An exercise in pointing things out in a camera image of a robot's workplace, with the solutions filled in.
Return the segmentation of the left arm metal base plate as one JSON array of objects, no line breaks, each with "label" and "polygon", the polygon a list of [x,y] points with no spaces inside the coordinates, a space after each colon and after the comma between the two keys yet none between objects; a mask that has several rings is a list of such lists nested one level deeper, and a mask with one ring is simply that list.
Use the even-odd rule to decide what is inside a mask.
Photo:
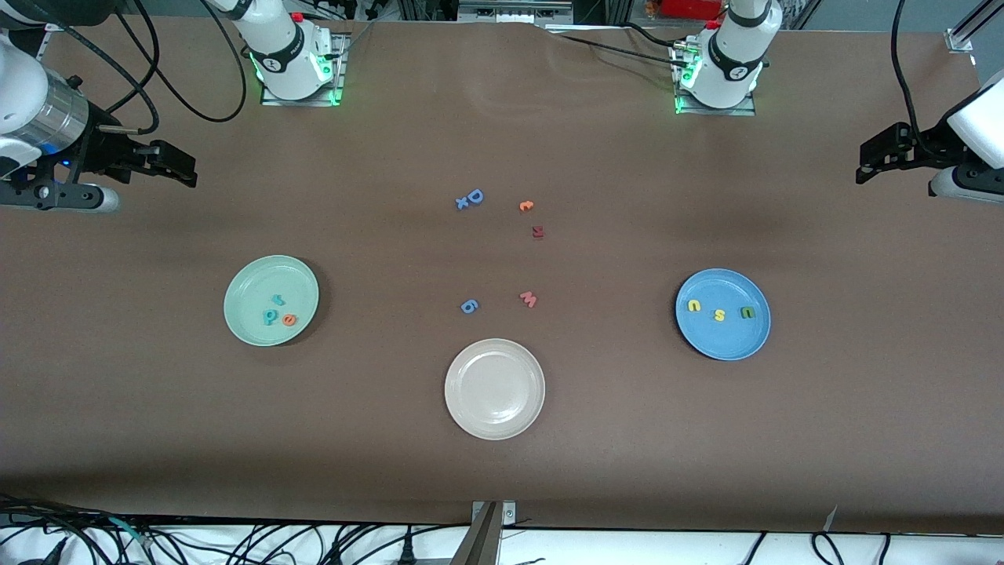
[{"label": "left arm metal base plate", "polygon": [[675,43],[668,48],[673,70],[675,112],[678,114],[753,117],[753,90],[763,64],[753,69],[735,67],[722,71],[707,60],[703,44]]}]

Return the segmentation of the grey power strip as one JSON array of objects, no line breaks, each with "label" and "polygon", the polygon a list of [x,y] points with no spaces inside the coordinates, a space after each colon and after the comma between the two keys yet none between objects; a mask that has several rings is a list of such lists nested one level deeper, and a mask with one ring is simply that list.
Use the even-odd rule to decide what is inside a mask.
[{"label": "grey power strip", "polygon": [[457,0],[457,21],[573,25],[573,0]]}]

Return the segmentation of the aluminium support beam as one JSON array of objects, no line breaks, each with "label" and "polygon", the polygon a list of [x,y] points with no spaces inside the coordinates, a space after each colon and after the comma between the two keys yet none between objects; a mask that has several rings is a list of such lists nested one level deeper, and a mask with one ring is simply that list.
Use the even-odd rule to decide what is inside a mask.
[{"label": "aluminium support beam", "polygon": [[504,501],[484,501],[449,565],[497,565],[507,513]]}]

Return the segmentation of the blue plate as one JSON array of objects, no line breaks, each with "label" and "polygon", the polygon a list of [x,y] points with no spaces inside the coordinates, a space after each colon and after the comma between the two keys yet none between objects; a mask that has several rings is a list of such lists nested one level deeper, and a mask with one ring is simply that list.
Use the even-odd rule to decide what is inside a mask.
[{"label": "blue plate", "polygon": [[[697,299],[702,311],[689,312],[687,301]],[[741,308],[752,305],[755,319],[742,319]],[[725,310],[724,322],[714,321],[714,310]],[[767,343],[772,315],[765,294],[753,280],[725,268],[693,273],[675,297],[675,322],[693,349],[711,359],[736,362]]]}]

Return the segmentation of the brown table cover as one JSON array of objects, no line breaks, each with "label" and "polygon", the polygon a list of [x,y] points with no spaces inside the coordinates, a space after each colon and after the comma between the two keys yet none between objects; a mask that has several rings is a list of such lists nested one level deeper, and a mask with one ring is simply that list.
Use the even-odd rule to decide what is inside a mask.
[{"label": "brown table cover", "polygon": [[[903,117],[888,49],[778,35],[735,118],[675,114],[653,62],[528,24],[376,23],[337,108],[211,125],[154,86],[198,188],[0,209],[0,491],[403,523],[508,498],[535,527],[819,530],[839,505],[836,529],[1004,534],[1004,206],[929,197],[928,170],[854,182]],[[224,296],[268,255],[320,303],[255,347]],[[678,329],[708,268],[765,294],[753,356]],[[514,439],[444,400],[488,337],[543,368]]]}]

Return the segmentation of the green plate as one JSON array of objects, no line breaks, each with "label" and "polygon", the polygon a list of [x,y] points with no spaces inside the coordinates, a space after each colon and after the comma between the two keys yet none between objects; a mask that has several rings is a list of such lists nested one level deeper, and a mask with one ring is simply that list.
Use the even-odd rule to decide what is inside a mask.
[{"label": "green plate", "polygon": [[[276,305],[273,294],[286,304]],[[224,296],[223,313],[228,329],[238,340],[255,347],[273,347],[290,342],[304,332],[318,310],[320,287],[315,273],[290,255],[268,255],[241,268]],[[263,324],[263,311],[277,310],[271,326]],[[297,315],[296,326],[283,326],[281,318]]]}]

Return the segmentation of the aluminium corner profile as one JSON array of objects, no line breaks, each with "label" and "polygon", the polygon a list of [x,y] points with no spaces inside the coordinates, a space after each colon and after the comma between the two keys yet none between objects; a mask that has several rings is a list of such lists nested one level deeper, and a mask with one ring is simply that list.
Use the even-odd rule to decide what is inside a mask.
[{"label": "aluminium corner profile", "polygon": [[971,53],[974,37],[1001,15],[1004,15],[1004,0],[979,0],[954,27],[944,32],[944,43],[950,53]]}]

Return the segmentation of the beige plate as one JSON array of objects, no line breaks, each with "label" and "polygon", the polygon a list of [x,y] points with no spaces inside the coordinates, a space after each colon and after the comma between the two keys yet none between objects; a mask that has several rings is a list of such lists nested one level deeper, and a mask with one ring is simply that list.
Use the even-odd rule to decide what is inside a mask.
[{"label": "beige plate", "polygon": [[537,421],[546,399],[537,357],[502,337],[468,344],[447,369],[444,400],[453,421],[487,441],[514,439]]}]

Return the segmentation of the red box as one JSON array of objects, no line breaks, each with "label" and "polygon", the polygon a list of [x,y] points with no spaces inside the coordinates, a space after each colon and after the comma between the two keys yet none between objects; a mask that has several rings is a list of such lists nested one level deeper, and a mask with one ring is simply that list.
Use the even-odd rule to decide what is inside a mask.
[{"label": "red box", "polygon": [[713,20],[724,0],[659,0],[659,14],[682,20]]}]

